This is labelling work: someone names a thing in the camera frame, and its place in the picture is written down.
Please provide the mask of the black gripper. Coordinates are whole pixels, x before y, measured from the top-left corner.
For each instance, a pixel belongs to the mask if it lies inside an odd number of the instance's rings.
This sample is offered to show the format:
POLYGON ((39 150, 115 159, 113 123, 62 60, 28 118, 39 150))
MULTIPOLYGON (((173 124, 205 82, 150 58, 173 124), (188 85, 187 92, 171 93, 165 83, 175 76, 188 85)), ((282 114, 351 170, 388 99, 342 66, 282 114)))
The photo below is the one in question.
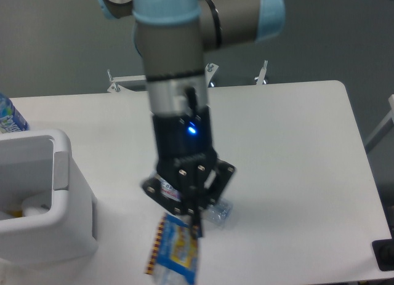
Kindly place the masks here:
POLYGON ((164 194, 157 176, 145 179, 142 190, 171 214, 189 216, 191 233, 203 237, 203 214, 219 202, 236 167, 217 159, 209 107, 191 116, 155 114, 152 120, 158 151, 156 171, 177 190, 178 198, 164 194))

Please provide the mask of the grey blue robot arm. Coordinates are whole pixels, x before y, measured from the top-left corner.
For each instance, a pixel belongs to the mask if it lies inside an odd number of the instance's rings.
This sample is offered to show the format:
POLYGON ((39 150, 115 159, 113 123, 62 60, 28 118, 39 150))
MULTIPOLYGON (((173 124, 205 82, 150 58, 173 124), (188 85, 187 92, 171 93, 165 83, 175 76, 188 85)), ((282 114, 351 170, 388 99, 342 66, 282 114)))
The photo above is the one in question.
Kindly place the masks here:
POLYGON ((107 17, 135 19, 155 132, 157 176, 144 192, 174 215, 201 214, 220 198, 235 168, 213 147, 203 54, 278 35, 284 0, 98 0, 107 17))

